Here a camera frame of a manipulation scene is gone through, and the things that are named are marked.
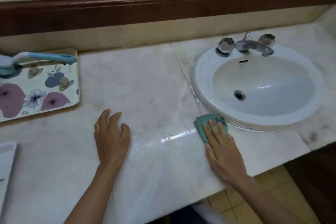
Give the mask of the person's right hand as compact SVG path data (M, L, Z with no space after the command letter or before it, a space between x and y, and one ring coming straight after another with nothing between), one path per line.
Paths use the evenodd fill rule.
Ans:
M216 140L211 129L205 124L203 125L203 128L208 138L209 145L214 152L214 162L209 162L209 164L217 177L226 185L229 185L227 184L228 180L248 175L237 145L235 148L230 148L226 144L227 131L224 126L221 125L222 140Z

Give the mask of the chrome faucet spout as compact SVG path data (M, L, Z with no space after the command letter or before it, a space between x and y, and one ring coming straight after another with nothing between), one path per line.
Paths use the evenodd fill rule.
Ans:
M255 41L255 40L249 40L247 37L250 35L250 32L247 32L243 39L240 41L237 41L235 43L235 48L243 53L247 52L250 49L255 50L261 53L263 57L268 57L274 53L274 50L272 48L269 48L267 46L262 45L260 42Z

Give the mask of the white oval sink basin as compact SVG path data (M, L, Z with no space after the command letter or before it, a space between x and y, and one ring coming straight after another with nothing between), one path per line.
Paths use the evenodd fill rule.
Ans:
M226 123L248 130L284 130L308 119L324 99L323 74L291 48L275 44L273 50L268 57L255 50L233 50L229 57L215 48L205 51L189 75L196 100ZM245 100L234 97L236 90Z

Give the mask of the white plastic container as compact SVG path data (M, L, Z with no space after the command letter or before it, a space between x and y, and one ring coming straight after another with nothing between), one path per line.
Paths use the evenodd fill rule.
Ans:
M0 144L0 215L6 197L16 148L17 142Z

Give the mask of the person's left hand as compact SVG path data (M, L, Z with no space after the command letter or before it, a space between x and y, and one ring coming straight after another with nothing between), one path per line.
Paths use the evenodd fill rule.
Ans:
M131 143L120 141L121 126L119 127L118 122L121 115L121 112L109 115L107 129L98 129L98 120L94 125L94 139L100 165L116 172L120 171Z

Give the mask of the floral print tray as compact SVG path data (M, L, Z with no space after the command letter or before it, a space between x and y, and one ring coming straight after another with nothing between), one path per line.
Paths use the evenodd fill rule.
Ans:
M0 53L0 123L71 107L80 101L78 54L73 48L44 51L60 61L20 59Z

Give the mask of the blue handled scrub brush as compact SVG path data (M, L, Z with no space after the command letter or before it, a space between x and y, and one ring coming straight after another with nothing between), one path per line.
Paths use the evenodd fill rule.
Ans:
M49 54L37 52L21 52L13 57L0 55L0 78L10 79L20 75L23 67L19 64L25 60L46 60L73 64L77 58L66 54Z

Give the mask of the person's left forearm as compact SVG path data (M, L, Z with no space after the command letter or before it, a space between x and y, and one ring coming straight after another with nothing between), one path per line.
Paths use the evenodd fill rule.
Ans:
M97 167L93 180L64 224L103 224L108 201L121 166L121 162L112 162Z

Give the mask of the dark wooden cabinet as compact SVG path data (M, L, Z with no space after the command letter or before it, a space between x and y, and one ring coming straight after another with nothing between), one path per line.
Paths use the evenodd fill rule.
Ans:
M284 166L321 224L336 224L336 142Z

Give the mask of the green cleaning cloth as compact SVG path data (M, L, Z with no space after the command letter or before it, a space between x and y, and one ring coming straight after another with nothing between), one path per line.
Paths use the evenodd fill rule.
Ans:
M198 132L203 143L208 144L208 145L209 145L209 141L204 131L203 125L205 124L208 128L210 128L209 122L208 122L209 119L212 119L214 121L216 127L218 127L217 123L220 122L224 126L225 130L228 131L228 127L227 127L224 117L214 115L214 114L205 114L205 115L198 116L194 121L195 129Z

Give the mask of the person's right forearm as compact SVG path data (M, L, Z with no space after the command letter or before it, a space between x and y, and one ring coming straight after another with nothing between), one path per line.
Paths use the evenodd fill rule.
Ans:
M263 224L305 224L300 217L268 195L251 176L233 178L227 184L241 195Z

